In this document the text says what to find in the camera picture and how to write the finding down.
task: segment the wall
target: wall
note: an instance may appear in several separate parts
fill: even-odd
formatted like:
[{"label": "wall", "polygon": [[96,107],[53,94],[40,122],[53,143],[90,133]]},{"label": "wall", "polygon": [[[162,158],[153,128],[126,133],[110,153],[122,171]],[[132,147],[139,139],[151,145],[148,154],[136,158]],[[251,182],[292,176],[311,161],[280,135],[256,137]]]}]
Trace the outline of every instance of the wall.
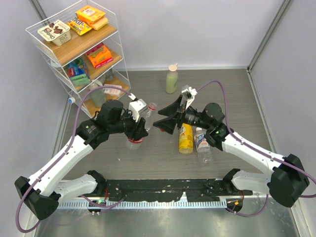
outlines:
[{"label": "wall", "polygon": [[[254,67],[253,74],[276,149],[300,157],[316,176],[316,2],[295,0]],[[310,184],[306,194],[314,194]],[[316,236],[315,199],[300,199]]]},{"label": "wall", "polygon": [[[77,0],[39,0],[48,16]],[[118,17],[127,67],[248,66],[282,0],[95,0]]]},{"label": "wall", "polygon": [[[39,21],[29,1],[10,2],[0,14],[0,236],[15,237],[19,196],[14,181],[50,158],[67,94],[25,28]],[[26,220],[25,209],[21,220]]]}]

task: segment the yellow snack package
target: yellow snack package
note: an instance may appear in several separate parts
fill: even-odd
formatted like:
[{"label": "yellow snack package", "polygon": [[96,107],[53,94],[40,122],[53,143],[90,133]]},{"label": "yellow snack package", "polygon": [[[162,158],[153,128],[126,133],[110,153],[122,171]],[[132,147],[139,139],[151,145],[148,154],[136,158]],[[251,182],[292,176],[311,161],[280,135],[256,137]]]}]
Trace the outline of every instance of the yellow snack package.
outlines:
[{"label": "yellow snack package", "polygon": [[77,34],[80,36],[82,36],[84,33],[87,33],[92,29],[92,27],[88,26],[86,23],[84,23],[76,17],[71,21],[67,22],[67,25],[69,25],[71,29],[76,31]]}]

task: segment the wire shelf rack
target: wire shelf rack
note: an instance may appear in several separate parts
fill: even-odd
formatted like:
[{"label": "wire shelf rack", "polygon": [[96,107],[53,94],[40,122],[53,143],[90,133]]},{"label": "wire shelf rack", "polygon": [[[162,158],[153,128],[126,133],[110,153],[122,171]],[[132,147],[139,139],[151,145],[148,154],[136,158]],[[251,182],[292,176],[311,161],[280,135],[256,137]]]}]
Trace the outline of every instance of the wire shelf rack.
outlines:
[{"label": "wire shelf rack", "polygon": [[[66,56],[66,58],[65,57],[62,58],[60,56],[59,52],[62,51],[61,49],[69,48],[69,46],[64,47],[64,48],[60,48],[60,46],[55,46],[54,43],[52,43],[52,42],[47,43],[42,38],[42,36],[40,36],[38,34],[38,30],[40,28],[52,23],[52,22],[55,22],[56,20],[61,20],[64,23],[72,20],[74,17],[76,17],[75,12],[77,10],[83,8],[86,5],[90,5],[90,6],[97,8],[97,9],[106,13],[106,17],[109,20],[109,23],[106,26],[107,29],[105,29],[105,27],[103,27],[103,28],[101,28],[101,29],[104,29],[103,32],[101,30],[99,30],[99,31],[91,30],[90,32],[92,32],[92,33],[87,32],[86,34],[90,33],[89,37],[92,38],[92,40],[88,41],[88,43],[84,47],[82,47],[82,49],[80,48],[80,51],[77,50],[75,53],[72,52],[72,54],[74,55],[73,57],[69,56],[67,58],[67,56]],[[104,8],[103,6],[93,2],[91,0],[80,0],[80,1],[76,2],[75,4],[67,7],[66,9],[56,13],[55,15],[48,17],[48,18],[26,28],[26,32],[31,37],[31,40],[34,43],[34,45],[42,53],[43,57],[45,58],[47,64],[51,68],[51,70],[54,72],[56,77],[60,80],[62,86],[64,87],[64,89],[66,90],[68,95],[70,97],[75,98],[77,105],[80,103],[84,94],[87,93],[89,85],[94,83],[96,80],[100,79],[109,70],[113,71],[115,78],[117,78],[119,80],[120,84],[121,83],[124,84],[128,90],[130,89],[130,82],[128,79],[126,62],[125,62],[123,48],[122,48],[121,39],[120,39],[120,35],[119,35],[119,26],[118,26],[117,18],[116,18],[115,13]],[[80,38],[80,36],[77,36],[76,33],[71,32],[71,34],[72,34],[72,39],[74,39],[74,38],[76,38],[77,40],[83,39],[83,38]],[[69,42],[71,42],[70,44],[74,45],[77,43],[77,41],[75,41],[75,40],[71,41],[71,40],[69,41]],[[99,44],[100,42],[103,42],[108,47],[108,49],[110,49],[110,51],[112,52],[113,62],[108,63],[99,69],[94,69],[92,67],[92,65],[90,67],[88,66],[88,71],[90,74],[90,81],[91,81],[90,84],[87,84],[87,85],[81,86],[81,87],[74,86],[73,83],[71,82],[69,76],[68,76],[67,64],[70,63],[71,61],[75,60],[76,58],[80,57],[80,56],[85,57],[84,53],[86,53],[88,50],[90,50],[91,48],[93,48],[94,46]],[[115,70],[115,66],[119,63],[120,63],[120,68],[122,68],[121,63],[124,63],[126,77],[123,76],[121,73],[119,73],[117,70]],[[88,109],[85,104],[82,107],[82,110],[88,116],[90,116],[90,117],[93,116],[89,112],[89,111],[91,111],[91,108]]]}]

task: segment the bottle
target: bottle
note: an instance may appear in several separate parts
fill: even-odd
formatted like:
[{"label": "bottle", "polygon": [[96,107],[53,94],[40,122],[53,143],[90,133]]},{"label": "bottle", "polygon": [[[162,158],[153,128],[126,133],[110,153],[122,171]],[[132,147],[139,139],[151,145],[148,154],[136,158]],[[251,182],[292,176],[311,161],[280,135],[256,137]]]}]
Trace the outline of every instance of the bottle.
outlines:
[{"label": "bottle", "polygon": [[179,136],[179,152],[181,154],[191,154],[193,152],[193,133],[192,126],[182,124]]},{"label": "bottle", "polygon": [[197,148],[198,163],[201,166],[210,164],[212,162],[211,147],[207,143],[206,139],[204,138],[204,132],[202,128],[200,127],[196,128],[194,141],[196,143],[196,148]]},{"label": "bottle", "polygon": [[127,138],[126,146],[130,150],[136,150],[140,147],[140,144],[142,143],[143,140],[144,140],[144,138],[141,138],[138,141],[133,141],[133,140]]},{"label": "bottle", "polygon": [[168,94],[172,94],[177,89],[177,83],[178,83],[178,64],[171,64],[169,67],[169,72],[167,74],[166,78],[166,92]]},{"label": "bottle", "polygon": [[[98,87],[97,83],[94,82],[89,86],[89,89],[93,90],[97,87]],[[94,106],[97,108],[101,107],[103,105],[103,103],[106,101],[105,94],[104,94],[102,88],[90,93],[90,98],[93,101]]]},{"label": "bottle", "polygon": [[143,117],[146,120],[145,129],[147,131],[149,131],[149,129],[153,125],[153,118],[154,118],[156,109],[157,109],[157,105],[154,102],[150,102],[148,105],[148,109],[145,111],[145,114]]}]

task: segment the robotic hand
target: robotic hand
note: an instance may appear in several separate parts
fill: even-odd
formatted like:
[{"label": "robotic hand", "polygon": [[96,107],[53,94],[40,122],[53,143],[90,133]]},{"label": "robotic hand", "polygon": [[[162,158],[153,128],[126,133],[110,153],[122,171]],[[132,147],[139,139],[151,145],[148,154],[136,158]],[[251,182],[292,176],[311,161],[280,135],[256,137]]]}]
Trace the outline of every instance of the robotic hand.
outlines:
[{"label": "robotic hand", "polygon": [[123,103],[117,100],[104,103],[96,117],[79,125],[71,148],[67,152],[65,151],[71,140],[35,174],[29,178],[20,176],[15,181],[15,187],[22,198],[40,175],[65,153],[64,157],[39,179],[24,200],[39,220],[50,216],[59,203],[83,194],[92,193],[98,196],[105,190],[106,180],[95,170],[72,181],[60,181],[82,158],[95,150],[102,142],[107,141],[110,134],[124,133],[134,141],[148,136],[144,127],[146,121],[140,117],[140,113],[147,107],[146,103],[133,94],[129,97],[133,101],[129,103],[128,109],[124,109]]},{"label": "robotic hand", "polygon": [[195,89],[184,86],[174,103],[158,111],[167,118],[153,125],[169,134],[173,134],[175,126],[181,128],[183,123],[206,129],[204,137],[210,146],[234,154],[263,172],[248,173],[232,169],[223,178],[228,191],[252,190],[270,194],[281,205],[291,207],[307,188],[309,180],[306,175],[274,159],[304,170],[300,159],[292,154],[284,157],[269,152],[247,141],[223,123],[225,115],[216,103],[209,103],[202,112],[198,112],[190,106],[196,94]]}]

